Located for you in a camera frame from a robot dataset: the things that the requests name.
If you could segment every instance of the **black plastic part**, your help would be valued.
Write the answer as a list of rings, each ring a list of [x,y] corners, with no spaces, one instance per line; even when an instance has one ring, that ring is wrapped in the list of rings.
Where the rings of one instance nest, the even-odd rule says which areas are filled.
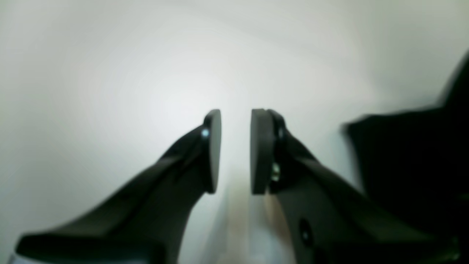
[[[251,189],[264,194],[272,176],[275,135],[272,116],[253,109],[251,116]]]
[[[220,110],[212,110],[205,117],[202,126],[202,142],[204,144],[203,156],[210,177],[204,178],[207,192],[214,194],[217,190],[218,171],[220,163],[220,146],[221,146],[221,113]]]
[[[370,199],[409,225],[457,236],[469,263],[469,54],[439,108],[348,124]]]
[[[297,263],[437,264],[459,258],[452,237],[416,230],[364,198],[320,164],[286,129],[279,114],[268,112],[273,124],[263,133],[286,133],[283,140],[274,140],[281,142],[274,146],[281,177],[266,188],[281,204]],[[251,134],[259,137],[255,131]]]
[[[219,110],[101,205],[55,230],[27,234],[16,252],[56,264],[175,264],[190,212],[218,178]]]

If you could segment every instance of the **round pad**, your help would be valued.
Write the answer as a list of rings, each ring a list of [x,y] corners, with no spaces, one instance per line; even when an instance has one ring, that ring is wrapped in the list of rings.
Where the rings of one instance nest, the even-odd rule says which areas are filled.
[[[264,109],[253,109],[251,114],[251,189],[253,194],[264,194],[272,176],[274,152],[272,116]]]
[[[218,169],[220,163],[221,145],[221,113],[215,109],[205,116],[201,131],[202,150],[208,176],[203,177],[207,192],[214,194],[218,184]]]

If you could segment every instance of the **metal screw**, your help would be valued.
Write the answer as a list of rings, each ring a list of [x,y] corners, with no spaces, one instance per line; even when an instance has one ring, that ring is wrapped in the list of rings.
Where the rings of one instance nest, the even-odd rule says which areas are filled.
[[[208,135],[210,135],[210,131],[208,129],[203,129],[202,130],[202,137],[206,138],[208,137]]]
[[[280,165],[275,162],[272,164],[272,180],[273,181],[280,180]]]

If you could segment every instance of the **white background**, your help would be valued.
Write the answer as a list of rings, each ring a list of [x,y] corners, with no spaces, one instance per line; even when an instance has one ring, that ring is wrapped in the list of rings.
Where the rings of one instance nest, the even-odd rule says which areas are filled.
[[[468,48],[465,0],[0,0],[0,263],[214,108],[219,188],[180,263],[292,263],[273,201],[249,195],[251,109],[360,189],[341,125],[436,103]]]

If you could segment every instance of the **black plastic arm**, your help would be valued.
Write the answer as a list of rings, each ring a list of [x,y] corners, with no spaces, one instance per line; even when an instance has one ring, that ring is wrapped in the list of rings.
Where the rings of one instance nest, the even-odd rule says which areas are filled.
[[[20,256],[57,264],[175,264],[193,206],[216,191],[221,139],[219,110],[176,141],[153,166],[77,220],[27,234]]]
[[[279,200],[299,264],[440,264],[459,258],[456,240],[408,226],[323,166],[273,110],[252,111],[251,183],[253,194],[268,190]]]

